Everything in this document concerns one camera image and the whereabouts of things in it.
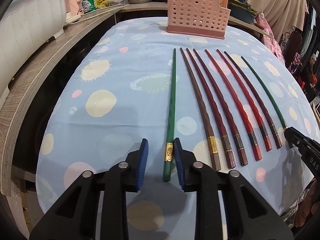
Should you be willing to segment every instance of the beige curtain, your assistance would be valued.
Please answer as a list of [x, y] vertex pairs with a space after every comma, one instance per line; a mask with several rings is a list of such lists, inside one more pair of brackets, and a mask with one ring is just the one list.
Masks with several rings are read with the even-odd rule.
[[306, 0], [246, 1], [258, 12], [263, 12], [277, 41], [282, 33], [291, 33], [293, 27], [303, 29], [304, 17], [307, 12]]

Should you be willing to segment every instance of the wooden countertop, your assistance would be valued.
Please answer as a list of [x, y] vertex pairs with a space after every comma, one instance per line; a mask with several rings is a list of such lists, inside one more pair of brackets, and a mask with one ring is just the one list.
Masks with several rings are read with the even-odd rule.
[[[0, 110], [0, 192], [3, 195], [11, 196], [11, 168], [16, 140], [22, 121], [40, 86], [80, 39], [120, 9], [114, 8], [112, 12], [68, 27], [56, 40], [44, 44], [16, 78]], [[81, 17], [81, 20], [103, 11], [106, 10], [89, 13]]]
[[[141, 10], [167, 10], [167, 9], [168, 9], [168, 4], [165, 2], [149, 2], [149, 3], [140, 3], [140, 4], [130, 4], [130, 5], [126, 6], [125, 8], [123, 8], [119, 12], [132, 12], [132, 11], [141, 11]], [[269, 34], [267, 34], [262, 29], [258, 28], [257, 26], [243, 22], [243, 21], [241, 21], [237, 18], [234, 18], [232, 16], [229, 17], [229, 23], [232, 23], [234, 25], [240, 25], [240, 26], [245, 27], [249, 30], [258, 32], [258, 33], [263, 34], [269, 38], [272, 38]]]

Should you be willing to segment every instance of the pink basket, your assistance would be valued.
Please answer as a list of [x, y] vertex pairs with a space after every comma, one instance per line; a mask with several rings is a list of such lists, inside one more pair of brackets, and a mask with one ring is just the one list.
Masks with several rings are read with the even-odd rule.
[[168, 0], [167, 32], [224, 40], [228, 0]]

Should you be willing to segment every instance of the human hand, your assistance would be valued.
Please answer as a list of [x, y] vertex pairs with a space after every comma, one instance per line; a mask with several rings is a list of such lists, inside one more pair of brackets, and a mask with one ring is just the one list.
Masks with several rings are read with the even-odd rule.
[[298, 211], [296, 217], [294, 219], [295, 227], [302, 227], [305, 222], [307, 216], [311, 213], [314, 215], [320, 206], [320, 202], [312, 203], [312, 198], [316, 192], [316, 188], [319, 187], [317, 181], [314, 181], [310, 187], [309, 192], [307, 193], [305, 199], [299, 203]]

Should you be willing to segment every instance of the chopstick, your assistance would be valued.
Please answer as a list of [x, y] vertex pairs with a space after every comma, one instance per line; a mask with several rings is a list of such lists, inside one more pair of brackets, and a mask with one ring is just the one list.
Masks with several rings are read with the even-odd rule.
[[168, 182], [171, 180], [175, 104], [176, 104], [176, 49], [173, 50], [173, 58], [172, 58], [172, 75], [171, 75], [171, 91], [170, 91], [170, 102], [169, 102], [169, 117], [168, 117], [167, 140], [166, 140], [166, 145], [165, 145], [165, 157], [164, 157], [164, 167], [163, 167], [163, 181], [164, 182]]
[[196, 78], [195, 78], [195, 76], [194, 76], [194, 74], [193, 74], [193, 72], [191, 70], [191, 66], [190, 66], [190, 64], [189, 64], [189, 62], [187, 60], [187, 57], [186, 57], [186, 55], [185, 55], [185, 53], [184, 53], [182, 48], [180, 48], [180, 52], [182, 54], [184, 63], [186, 65], [186, 68], [187, 68], [187, 71], [188, 71], [188, 74], [189, 74], [189, 78], [191, 80], [192, 87], [193, 87], [193, 90], [195, 92], [196, 99], [197, 99], [197, 102], [198, 102], [198, 106], [199, 106], [199, 109], [200, 109], [201, 118], [202, 118], [202, 121], [203, 121], [203, 124], [204, 124], [204, 131], [205, 131], [206, 136], [207, 136], [207, 143], [208, 143], [208, 146], [209, 146], [210, 160], [211, 160], [212, 168], [215, 171], [219, 171], [219, 170], [221, 170], [221, 164], [220, 164], [219, 153], [218, 153], [218, 148], [217, 148], [216, 140], [215, 140], [215, 137], [214, 137], [213, 129], [212, 129], [212, 126], [210, 124], [209, 115], [208, 115], [207, 110], [205, 108], [205, 104], [204, 104], [204, 101], [202, 99], [201, 92], [200, 92], [199, 86], [197, 84]]
[[217, 96], [219, 98], [219, 101], [220, 101], [221, 106], [223, 108], [223, 112], [225, 113], [227, 121], [229, 123], [234, 142], [236, 144], [236, 149], [237, 149], [237, 152], [238, 152], [238, 157], [239, 157], [239, 160], [240, 160], [240, 164], [241, 164], [241, 166], [246, 166], [248, 164], [248, 159], [247, 159], [247, 156], [245, 154], [244, 146], [243, 146], [243, 143], [242, 143], [242, 139], [241, 139], [240, 133], [238, 131], [238, 127], [236, 126], [235, 121], [233, 120], [233, 116], [232, 116], [232, 114], [231, 114], [231, 112], [229, 110], [228, 104], [224, 100], [223, 94], [221, 93], [220, 88], [218, 87], [217, 83], [215, 82], [213, 76], [210, 74], [210, 71], [209, 71], [208, 67], [206, 66], [206, 64], [204, 63], [202, 58], [199, 56], [198, 52], [195, 49], [193, 49], [193, 51], [196, 54], [200, 64], [202, 65], [202, 68], [206, 72], [207, 77], [209, 78], [210, 83], [211, 83], [214, 91], [216, 92], [216, 94], [217, 94]]
[[242, 80], [240, 79], [240, 77], [238, 76], [237, 72], [233, 69], [233, 67], [231, 66], [231, 64], [229, 63], [229, 61], [226, 59], [226, 57], [221, 53], [220, 50], [217, 49], [217, 52], [219, 53], [219, 55], [221, 56], [221, 58], [223, 59], [223, 61], [226, 63], [226, 65], [228, 66], [228, 68], [230, 69], [230, 71], [232, 72], [233, 76], [235, 77], [235, 79], [237, 80], [242, 92], [244, 93], [245, 97], [247, 98], [250, 108], [252, 109], [253, 115], [256, 118], [257, 124], [259, 126], [261, 135], [263, 137], [263, 141], [265, 143], [266, 146], [266, 150], [267, 151], [271, 151], [272, 150], [272, 146], [271, 146], [271, 142], [270, 142], [270, 138], [267, 132], [267, 129], [263, 123], [263, 120], [259, 114], [259, 111], [252, 99], [252, 97], [250, 96], [247, 88], [245, 87], [245, 85], [243, 84]]
[[222, 145], [223, 145], [223, 149], [224, 149], [224, 153], [225, 153], [226, 160], [227, 160], [227, 167], [229, 169], [233, 169], [233, 168], [236, 167], [236, 162], [235, 162], [235, 158], [234, 158], [233, 153], [232, 153], [232, 148], [231, 148], [230, 140], [229, 140], [229, 137], [228, 137], [228, 133], [227, 133], [226, 127], [223, 124], [222, 117], [221, 117], [221, 115], [219, 113], [217, 104], [214, 101], [213, 95], [212, 95], [212, 93], [210, 91], [210, 88], [209, 88], [207, 82], [205, 81], [204, 76], [202, 75], [202, 73], [200, 71], [200, 68], [199, 68], [198, 64], [196, 63], [194, 57], [190, 53], [189, 49], [187, 49], [187, 52], [189, 54], [189, 57], [190, 57], [193, 65], [194, 65], [195, 69], [196, 69], [196, 72], [198, 73], [198, 77], [201, 80], [202, 86], [204, 87], [204, 91], [205, 91], [205, 93], [207, 95], [210, 107], [211, 107], [212, 112], [213, 112], [213, 116], [214, 116], [214, 118], [216, 120], [217, 127], [218, 127], [218, 130], [219, 130], [219, 133], [220, 133], [220, 137], [221, 137], [221, 141], [222, 141]]
[[274, 125], [273, 123], [273, 120], [267, 110], [267, 108], [265, 107], [262, 99], [260, 98], [258, 92], [256, 91], [256, 89], [254, 88], [254, 86], [252, 85], [252, 83], [250, 82], [250, 80], [248, 79], [248, 77], [244, 74], [244, 72], [242, 71], [242, 69], [239, 67], [239, 65], [233, 60], [233, 58], [228, 54], [228, 52], [224, 52], [227, 57], [229, 58], [229, 60], [233, 63], [233, 65], [236, 67], [236, 69], [239, 71], [239, 73], [241, 74], [241, 76], [243, 77], [243, 79], [245, 80], [245, 82], [248, 84], [248, 86], [250, 87], [252, 93], [254, 94], [256, 100], [258, 101], [258, 104], [260, 105], [262, 111], [263, 111], [263, 114], [264, 116], [266, 117], [266, 120], [267, 120], [267, 123], [270, 127], [270, 130], [271, 130], [271, 133], [272, 133], [272, 136], [275, 140], [275, 143], [276, 143], [276, 147], [277, 149], [280, 149], [282, 144], [281, 144], [281, 141], [280, 141], [280, 138], [279, 138], [279, 135], [278, 135], [278, 132], [276, 130], [276, 126]]
[[255, 133], [253, 131], [252, 125], [249, 122], [248, 116], [247, 116], [246, 112], [244, 111], [243, 106], [242, 106], [242, 104], [241, 104], [241, 102], [240, 102], [235, 90], [233, 89], [232, 85], [230, 84], [230, 82], [229, 82], [228, 78], [226, 77], [226, 75], [224, 74], [224, 72], [221, 70], [221, 68], [218, 65], [218, 63], [214, 60], [214, 58], [209, 53], [209, 51], [207, 51], [207, 50], [204, 50], [204, 51], [207, 53], [207, 55], [210, 58], [211, 62], [215, 65], [217, 71], [221, 75], [224, 83], [226, 84], [226, 86], [227, 86], [227, 88], [228, 88], [228, 90], [229, 90], [234, 102], [236, 103], [236, 106], [238, 108], [238, 111], [240, 113], [242, 121], [244, 123], [245, 129], [246, 129], [246, 131], [248, 133], [255, 160], [256, 161], [261, 160], [262, 156], [261, 156], [261, 152], [260, 152], [260, 148], [259, 148], [259, 144], [258, 144], [256, 135], [255, 135]]
[[253, 67], [245, 60], [244, 57], [241, 57], [242, 60], [247, 64], [247, 66], [250, 68], [250, 70], [252, 71], [252, 73], [255, 75], [255, 77], [258, 79], [259, 83], [261, 84], [261, 86], [263, 87], [264, 91], [266, 92], [266, 94], [268, 95], [274, 109], [276, 110], [276, 113], [278, 115], [278, 118], [280, 119], [281, 125], [283, 130], [287, 129], [287, 124], [282, 116], [282, 113], [276, 103], [276, 101], [274, 100], [274, 98], [272, 97], [270, 91], [268, 90], [267, 86], [264, 84], [264, 82], [262, 81], [262, 79], [259, 77], [259, 75], [257, 74], [257, 72], [253, 69]]

